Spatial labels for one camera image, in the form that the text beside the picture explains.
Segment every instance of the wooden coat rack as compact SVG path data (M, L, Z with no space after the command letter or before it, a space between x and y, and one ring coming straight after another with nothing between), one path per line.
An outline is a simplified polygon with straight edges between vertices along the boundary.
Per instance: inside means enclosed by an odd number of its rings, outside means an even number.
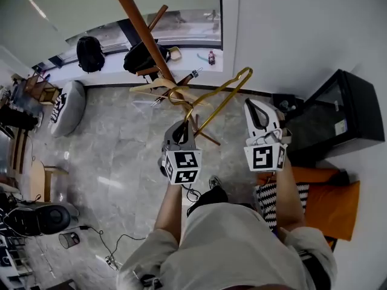
M133 27L137 31L138 35L140 36L141 40L143 41L145 47L148 49L149 54L152 56L153 60L155 61L156 65L159 67L161 73L163 74L164 78L170 80L172 83L176 84L176 81L169 70L163 56L161 55L160 50L158 49L158 46L152 37L151 30L156 25L157 21L161 18L163 13L166 11L167 6L163 5L161 9L158 11L156 17L152 21L152 23L147 26L146 22L144 21L140 11L138 10L134 0L118 0L119 3L121 3L121 6L123 7L125 13L128 15L128 18L132 22ZM178 93L174 92L176 97L179 99L184 100L184 97ZM183 106L183 111L185 114L188 114L187 108ZM191 125L193 126L193 131L195 133L198 133L211 142L215 143L216 145L220 145L219 142L214 140L213 138L209 137L208 135L202 133L201 130L199 130L197 122L194 120L192 115L189 114L189 121Z

